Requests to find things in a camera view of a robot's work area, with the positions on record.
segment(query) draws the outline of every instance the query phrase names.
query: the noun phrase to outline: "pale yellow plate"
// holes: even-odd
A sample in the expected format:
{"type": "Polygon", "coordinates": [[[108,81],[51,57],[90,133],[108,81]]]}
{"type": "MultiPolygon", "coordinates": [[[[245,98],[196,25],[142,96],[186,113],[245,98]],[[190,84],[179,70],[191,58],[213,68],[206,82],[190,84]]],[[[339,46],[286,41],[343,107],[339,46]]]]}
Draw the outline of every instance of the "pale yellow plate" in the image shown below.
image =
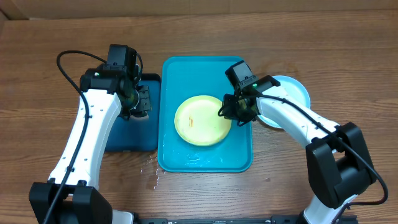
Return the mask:
{"type": "Polygon", "coordinates": [[[182,139],[196,146],[210,146],[223,140],[231,120],[218,116],[221,100],[206,95],[185,100],[177,109],[174,125],[182,139]]]}

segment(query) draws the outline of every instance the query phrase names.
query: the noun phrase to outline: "wood grain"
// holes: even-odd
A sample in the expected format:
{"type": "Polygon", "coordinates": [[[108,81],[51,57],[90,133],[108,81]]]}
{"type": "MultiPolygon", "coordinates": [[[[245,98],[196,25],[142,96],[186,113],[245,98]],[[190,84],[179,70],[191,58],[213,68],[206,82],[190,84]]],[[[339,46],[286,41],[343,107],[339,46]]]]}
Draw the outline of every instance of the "wood grain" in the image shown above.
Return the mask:
{"type": "MultiPolygon", "coordinates": [[[[0,223],[35,223],[33,182],[47,180],[75,120],[78,96],[55,57],[84,50],[106,58],[128,44],[145,72],[174,55],[238,55],[253,71],[300,80],[312,109],[363,130],[390,189],[386,204],[353,207],[361,223],[398,220],[398,11],[6,21],[0,38],[0,223]]],[[[67,55],[78,80],[94,60],[67,55]]],[[[100,192],[141,217],[266,217],[298,214],[310,202],[305,153],[283,131],[253,123],[254,162],[239,174],[163,172],[155,152],[104,155],[100,192]]],[[[377,200],[378,184],[359,197],[377,200]]]]}

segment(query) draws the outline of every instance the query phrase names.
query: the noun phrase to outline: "teal tray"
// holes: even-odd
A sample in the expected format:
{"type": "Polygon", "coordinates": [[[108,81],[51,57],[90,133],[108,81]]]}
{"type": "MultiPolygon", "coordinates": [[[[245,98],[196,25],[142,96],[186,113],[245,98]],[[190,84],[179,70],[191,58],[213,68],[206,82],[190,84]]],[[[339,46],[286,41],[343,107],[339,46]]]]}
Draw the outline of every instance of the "teal tray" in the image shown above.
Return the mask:
{"type": "Polygon", "coordinates": [[[232,121],[228,135],[218,144],[201,147],[184,141],[175,130],[178,106],[197,95],[223,100],[233,94],[225,71],[239,57],[172,57],[163,64],[160,92],[158,162],[171,172],[243,172],[253,161],[251,123],[232,121]]]}

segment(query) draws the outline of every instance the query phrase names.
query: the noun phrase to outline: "tray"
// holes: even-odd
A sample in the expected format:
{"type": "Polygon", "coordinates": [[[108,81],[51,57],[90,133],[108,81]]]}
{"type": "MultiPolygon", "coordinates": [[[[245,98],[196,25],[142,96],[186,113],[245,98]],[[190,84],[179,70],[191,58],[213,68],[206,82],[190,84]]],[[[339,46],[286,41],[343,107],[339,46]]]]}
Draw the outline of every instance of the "tray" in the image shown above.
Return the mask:
{"type": "Polygon", "coordinates": [[[253,160],[251,123],[233,121],[224,140],[194,146],[175,130],[174,116],[186,99],[210,95],[220,100],[233,93],[225,71],[240,57],[172,57],[163,65],[160,92],[158,162],[170,172],[242,172],[253,160]]]}

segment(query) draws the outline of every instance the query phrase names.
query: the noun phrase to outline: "wooden table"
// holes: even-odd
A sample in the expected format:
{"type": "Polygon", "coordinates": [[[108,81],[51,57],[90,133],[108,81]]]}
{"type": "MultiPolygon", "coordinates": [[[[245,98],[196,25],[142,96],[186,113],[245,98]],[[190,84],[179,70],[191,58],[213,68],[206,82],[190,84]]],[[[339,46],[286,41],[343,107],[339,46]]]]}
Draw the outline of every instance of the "wooden table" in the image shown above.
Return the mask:
{"type": "MultiPolygon", "coordinates": [[[[55,57],[84,50],[106,58],[128,44],[145,72],[174,55],[238,55],[253,72],[302,82],[312,109],[363,130],[390,190],[386,204],[353,207],[361,223],[398,222],[398,11],[7,21],[0,40],[0,222],[36,223],[28,201],[63,152],[78,95],[55,57]]],[[[62,60],[78,80],[98,62],[62,60]]],[[[106,153],[99,191],[141,217],[239,218],[298,214],[313,195],[304,150],[283,131],[253,123],[254,162],[239,174],[162,172],[156,152],[106,153]]],[[[374,184],[358,200],[382,197],[374,184]]]]}

